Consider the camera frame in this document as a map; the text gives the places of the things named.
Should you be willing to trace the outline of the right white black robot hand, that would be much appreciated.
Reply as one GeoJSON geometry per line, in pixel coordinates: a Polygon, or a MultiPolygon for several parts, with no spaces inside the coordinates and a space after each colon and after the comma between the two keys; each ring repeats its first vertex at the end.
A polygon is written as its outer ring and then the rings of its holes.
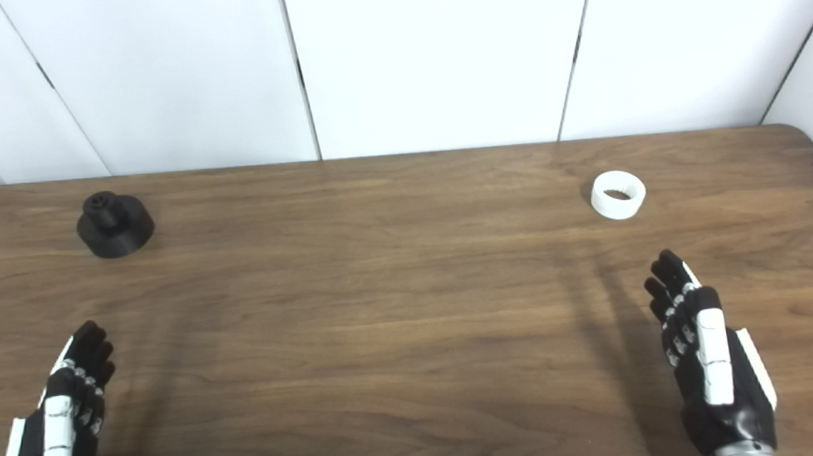
{"type": "Polygon", "coordinates": [[[701,456],[777,456],[778,399],[747,329],[728,327],[718,291],[669,249],[650,270],[644,289],[692,445],[701,456]]]}

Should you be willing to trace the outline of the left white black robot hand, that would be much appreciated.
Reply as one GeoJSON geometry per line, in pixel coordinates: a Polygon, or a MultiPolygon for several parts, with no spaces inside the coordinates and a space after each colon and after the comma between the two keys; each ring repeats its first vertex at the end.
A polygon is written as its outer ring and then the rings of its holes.
{"type": "Polygon", "coordinates": [[[112,353],[107,332],[86,320],[56,359],[36,409],[12,420],[4,456],[98,456],[112,353]]]}

